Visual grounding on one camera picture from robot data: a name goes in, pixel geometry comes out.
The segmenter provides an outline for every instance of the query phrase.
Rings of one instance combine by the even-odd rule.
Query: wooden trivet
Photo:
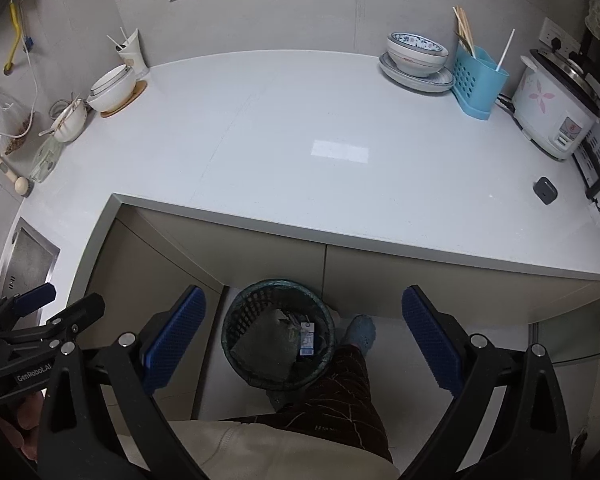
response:
[[[136,86],[134,86],[134,91],[129,96],[129,99],[127,99],[125,102],[123,102],[115,110],[112,110],[110,112],[100,112],[100,116],[104,117],[104,118],[111,117],[112,115],[117,114],[120,110],[123,110],[124,108],[128,107],[133,101],[135,101],[138,98],[138,96],[142,92],[144,92],[144,89],[147,87],[147,84],[148,83],[146,81],[138,81],[136,83]]]

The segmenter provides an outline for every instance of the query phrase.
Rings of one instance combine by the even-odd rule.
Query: sink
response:
[[[11,250],[0,273],[0,298],[22,294],[51,280],[59,253],[59,248],[19,218],[11,238]],[[39,323],[40,310],[37,310],[19,320],[14,328]]]

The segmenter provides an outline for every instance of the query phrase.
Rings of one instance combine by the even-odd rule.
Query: rice cooker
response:
[[[527,137],[555,158],[575,151],[600,118],[600,98],[571,59],[532,49],[513,95],[514,117]]]

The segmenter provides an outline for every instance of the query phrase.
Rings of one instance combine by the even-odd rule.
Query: rice cooker lid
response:
[[[584,72],[571,59],[565,60],[553,52],[531,49],[531,55],[552,76],[562,83],[578,101],[600,118],[600,97],[584,79]]]

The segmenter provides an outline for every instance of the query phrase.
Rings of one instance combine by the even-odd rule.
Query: human hand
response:
[[[4,435],[11,445],[21,450],[29,460],[38,459],[38,426],[44,400],[42,392],[30,394],[16,410],[16,420],[20,427],[30,430],[27,436],[23,436],[12,424],[0,418],[0,429]]]

